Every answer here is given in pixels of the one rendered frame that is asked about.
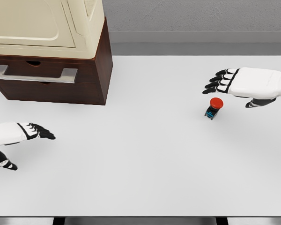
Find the red push-button switch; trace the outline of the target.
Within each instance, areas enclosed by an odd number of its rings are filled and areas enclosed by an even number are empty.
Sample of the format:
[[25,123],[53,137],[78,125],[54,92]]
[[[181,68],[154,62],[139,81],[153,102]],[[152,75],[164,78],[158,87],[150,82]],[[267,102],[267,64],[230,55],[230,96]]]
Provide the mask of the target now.
[[207,108],[205,112],[205,116],[207,116],[209,119],[213,120],[215,116],[217,115],[218,111],[224,106],[224,102],[218,98],[214,97],[210,99],[210,105]]

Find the brown cabinet with cream top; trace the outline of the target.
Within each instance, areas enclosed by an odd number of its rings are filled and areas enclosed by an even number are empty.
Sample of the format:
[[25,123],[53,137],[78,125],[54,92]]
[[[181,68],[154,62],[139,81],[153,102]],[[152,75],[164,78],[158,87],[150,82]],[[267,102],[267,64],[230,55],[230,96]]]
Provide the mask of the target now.
[[0,0],[0,55],[92,59],[106,103],[113,61],[102,0]]

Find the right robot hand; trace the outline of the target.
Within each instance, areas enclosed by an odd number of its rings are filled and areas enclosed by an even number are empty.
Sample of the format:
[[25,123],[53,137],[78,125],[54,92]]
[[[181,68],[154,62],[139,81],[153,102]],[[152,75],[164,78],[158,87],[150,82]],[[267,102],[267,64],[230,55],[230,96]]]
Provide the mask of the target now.
[[281,72],[250,67],[224,69],[209,80],[202,93],[216,92],[251,98],[246,108],[266,106],[281,95]]

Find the brown drawer with notch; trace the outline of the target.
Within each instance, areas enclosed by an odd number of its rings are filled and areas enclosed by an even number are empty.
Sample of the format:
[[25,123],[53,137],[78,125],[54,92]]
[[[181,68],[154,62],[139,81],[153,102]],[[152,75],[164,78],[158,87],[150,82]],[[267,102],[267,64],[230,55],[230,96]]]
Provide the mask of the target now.
[[60,78],[63,69],[77,69],[75,82],[94,83],[96,81],[95,61],[71,58],[0,55],[0,65],[7,65],[8,76],[39,78]]
[[0,80],[0,92],[8,100],[104,105],[93,83],[54,83]]

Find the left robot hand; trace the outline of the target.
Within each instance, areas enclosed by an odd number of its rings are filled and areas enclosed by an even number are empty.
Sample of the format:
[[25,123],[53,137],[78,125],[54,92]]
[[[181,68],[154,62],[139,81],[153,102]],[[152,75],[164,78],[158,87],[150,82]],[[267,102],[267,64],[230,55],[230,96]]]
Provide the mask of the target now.
[[[46,128],[30,122],[0,123],[0,146],[12,145],[35,138],[54,140],[56,137]],[[0,151],[0,167],[16,171],[18,168]]]

